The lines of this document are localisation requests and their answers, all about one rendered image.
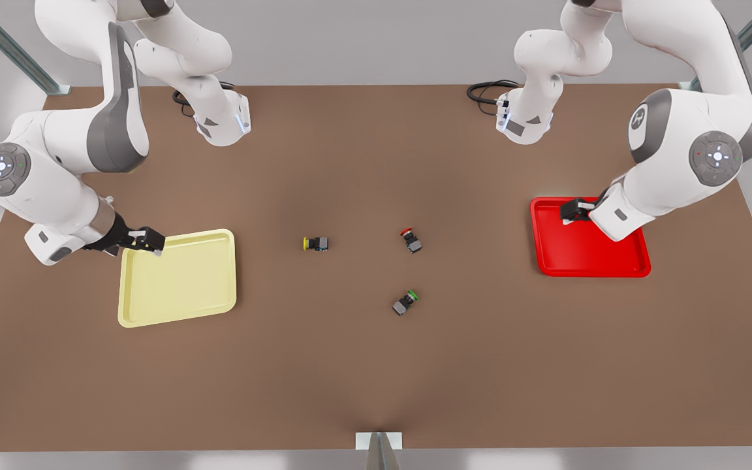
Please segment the red tray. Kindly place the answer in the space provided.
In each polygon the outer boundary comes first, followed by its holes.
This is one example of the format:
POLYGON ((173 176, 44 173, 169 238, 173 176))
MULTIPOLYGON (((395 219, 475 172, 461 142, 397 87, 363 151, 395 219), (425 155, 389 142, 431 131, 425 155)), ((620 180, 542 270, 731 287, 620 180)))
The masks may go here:
POLYGON ((636 229, 615 243, 591 222, 564 225, 567 197, 532 199, 530 214, 535 258, 540 271, 553 277, 646 277, 651 271, 644 231, 636 229))

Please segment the pale yellow tray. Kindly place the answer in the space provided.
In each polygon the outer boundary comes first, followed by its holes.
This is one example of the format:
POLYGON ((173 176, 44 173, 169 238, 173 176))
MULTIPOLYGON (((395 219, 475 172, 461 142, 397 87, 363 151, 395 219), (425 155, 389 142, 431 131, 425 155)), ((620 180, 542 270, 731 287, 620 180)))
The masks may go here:
POLYGON ((167 237, 161 255, 123 251, 117 321, 125 328, 230 311, 238 300, 234 235, 167 237))

